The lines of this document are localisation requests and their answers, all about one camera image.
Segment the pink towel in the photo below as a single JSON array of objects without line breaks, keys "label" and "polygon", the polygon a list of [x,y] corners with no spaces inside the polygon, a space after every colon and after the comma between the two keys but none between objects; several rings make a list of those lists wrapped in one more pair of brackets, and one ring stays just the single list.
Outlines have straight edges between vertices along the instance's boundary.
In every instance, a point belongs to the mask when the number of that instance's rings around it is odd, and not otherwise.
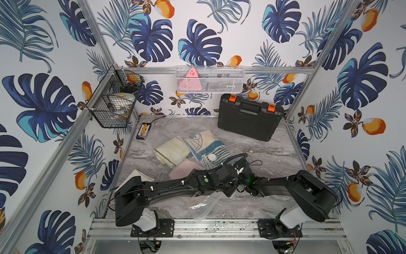
[{"label": "pink towel", "polygon": [[185,159],[175,169],[171,171],[169,177],[171,180],[187,177],[193,170],[204,170],[204,167],[194,161]]}]

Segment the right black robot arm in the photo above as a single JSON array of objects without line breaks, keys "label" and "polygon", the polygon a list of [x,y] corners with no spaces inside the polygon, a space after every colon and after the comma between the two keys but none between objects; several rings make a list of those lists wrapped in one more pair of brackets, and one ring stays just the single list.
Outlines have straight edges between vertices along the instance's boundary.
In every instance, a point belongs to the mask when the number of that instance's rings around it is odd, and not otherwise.
[{"label": "right black robot arm", "polygon": [[253,196],[289,196],[296,205],[281,211],[276,221],[293,229],[307,221],[324,222],[338,201],[337,194],[305,170],[279,178],[257,177],[246,164],[237,169],[244,190]]}]

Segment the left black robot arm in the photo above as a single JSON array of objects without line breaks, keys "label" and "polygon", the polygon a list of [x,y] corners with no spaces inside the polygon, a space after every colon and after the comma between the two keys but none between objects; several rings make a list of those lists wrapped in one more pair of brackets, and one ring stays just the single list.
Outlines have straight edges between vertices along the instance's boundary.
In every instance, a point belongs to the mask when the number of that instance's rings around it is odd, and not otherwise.
[{"label": "left black robot arm", "polygon": [[210,170],[194,169],[186,177],[164,182],[130,176],[114,194],[115,224],[118,227],[136,224],[147,215],[155,219],[155,214],[148,211],[149,205],[178,196],[209,196],[222,192],[230,197],[238,185],[237,171],[228,164]]}]

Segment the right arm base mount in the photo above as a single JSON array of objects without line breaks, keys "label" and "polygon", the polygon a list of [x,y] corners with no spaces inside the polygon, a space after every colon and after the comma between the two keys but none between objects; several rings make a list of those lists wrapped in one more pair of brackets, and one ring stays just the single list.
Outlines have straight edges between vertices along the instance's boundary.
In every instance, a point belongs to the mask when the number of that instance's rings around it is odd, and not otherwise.
[{"label": "right arm base mount", "polygon": [[284,208],[274,219],[258,219],[258,230],[261,238],[276,240],[279,238],[300,238],[302,237],[300,225],[289,228],[285,226],[280,217],[286,210]]}]

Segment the blue white patterned towel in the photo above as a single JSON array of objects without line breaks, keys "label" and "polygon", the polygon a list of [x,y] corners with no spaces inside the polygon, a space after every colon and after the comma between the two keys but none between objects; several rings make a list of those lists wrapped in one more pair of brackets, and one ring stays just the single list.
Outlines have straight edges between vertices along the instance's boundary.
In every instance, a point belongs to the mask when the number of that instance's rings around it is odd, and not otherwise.
[{"label": "blue white patterned towel", "polygon": [[200,161],[203,155],[212,153],[217,148],[225,148],[224,143],[210,130],[205,130],[186,138],[185,143],[197,161]]}]

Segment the black white striped towel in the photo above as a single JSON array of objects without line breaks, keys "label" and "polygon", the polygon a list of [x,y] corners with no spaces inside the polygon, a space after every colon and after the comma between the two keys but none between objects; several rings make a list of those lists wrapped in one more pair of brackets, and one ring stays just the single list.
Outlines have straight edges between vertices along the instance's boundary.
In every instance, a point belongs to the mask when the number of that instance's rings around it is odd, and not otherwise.
[{"label": "black white striped towel", "polygon": [[212,152],[202,155],[201,164],[205,169],[213,169],[225,162],[231,154],[225,147],[218,147]]}]

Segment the cream striped towel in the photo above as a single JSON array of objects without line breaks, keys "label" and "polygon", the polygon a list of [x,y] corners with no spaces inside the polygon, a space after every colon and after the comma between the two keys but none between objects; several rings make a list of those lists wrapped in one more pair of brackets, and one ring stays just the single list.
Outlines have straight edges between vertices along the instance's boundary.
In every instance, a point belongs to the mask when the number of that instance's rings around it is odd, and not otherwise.
[{"label": "cream striped towel", "polygon": [[190,149],[179,136],[176,136],[155,148],[153,152],[163,165],[174,169],[188,157]]}]

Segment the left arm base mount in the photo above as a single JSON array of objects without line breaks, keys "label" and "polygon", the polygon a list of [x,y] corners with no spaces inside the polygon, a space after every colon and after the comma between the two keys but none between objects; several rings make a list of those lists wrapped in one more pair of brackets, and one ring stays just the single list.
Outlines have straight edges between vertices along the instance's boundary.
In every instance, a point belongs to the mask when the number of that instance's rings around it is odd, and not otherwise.
[{"label": "left arm base mount", "polygon": [[172,238],[175,221],[171,219],[159,219],[155,228],[142,231],[140,227],[133,225],[132,238]]}]

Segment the clear plastic vacuum bag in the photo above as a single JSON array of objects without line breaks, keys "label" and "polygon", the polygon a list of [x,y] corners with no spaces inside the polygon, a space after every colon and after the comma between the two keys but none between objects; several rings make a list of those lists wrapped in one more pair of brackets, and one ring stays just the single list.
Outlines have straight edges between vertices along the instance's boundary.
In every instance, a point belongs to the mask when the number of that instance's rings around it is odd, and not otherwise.
[{"label": "clear plastic vacuum bag", "polygon": [[178,196],[210,196],[221,192],[231,196],[239,185],[239,175],[248,165],[246,153],[231,155],[225,144],[210,130],[188,138],[176,136],[153,149],[160,163],[172,168],[164,182],[130,179],[130,218],[138,222],[154,217],[149,205]]}]

